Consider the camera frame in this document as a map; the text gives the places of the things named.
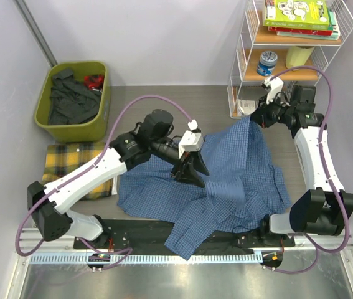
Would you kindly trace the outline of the blue checked long sleeve shirt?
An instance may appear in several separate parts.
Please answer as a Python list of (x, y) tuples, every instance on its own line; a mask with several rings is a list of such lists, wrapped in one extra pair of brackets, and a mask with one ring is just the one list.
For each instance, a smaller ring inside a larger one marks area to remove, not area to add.
[(256, 229), (291, 204), (262, 130), (248, 118), (207, 135), (201, 154), (209, 170), (202, 188), (175, 181), (171, 165), (152, 157), (122, 175), (118, 191), (118, 206), (128, 215), (173, 223), (165, 246), (184, 259), (216, 230)]

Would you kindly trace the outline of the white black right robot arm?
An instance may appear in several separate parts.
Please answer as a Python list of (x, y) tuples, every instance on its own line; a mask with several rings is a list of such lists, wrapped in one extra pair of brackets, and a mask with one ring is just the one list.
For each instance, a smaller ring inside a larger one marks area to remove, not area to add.
[(353, 194), (345, 192), (335, 172), (327, 128), (322, 125), (324, 115), (314, 111), (315, 87), (295, 85), (286, 101), (279, 87), (262, 86), (267, 94), (259, 99), (250, 119), (262, 128), (286, 125), (298, 153), (306, 192), (289, 212), (265, 217), (258, 230), (259, 241), (271, 246), (281, 234), (339, 235), (345, 227), (343, 213), (353, 213)]

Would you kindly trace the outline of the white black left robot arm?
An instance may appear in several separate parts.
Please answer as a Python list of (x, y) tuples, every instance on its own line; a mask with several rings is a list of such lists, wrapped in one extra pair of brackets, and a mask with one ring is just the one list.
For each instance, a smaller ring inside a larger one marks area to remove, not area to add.
[(203, 188), (202, 175), (209, 175), (200, 150), (204, 137), (195, 120), (178, 143), (170, 134), (173, 116), (154, 110), (135, 128), (123, 133), (105, 147), (102, 154), (70, 174), (45, 185), (34, 182), (27, 188), (27, 207), (44, 241), (64, 235), (85, 239), (95, 248), (104, 248), (111, 237), (110, 229), (97, 215), (86, 216), (72, 206), (99, 185), (116, 178), (157, 156), (171, 164), (171, 178)]

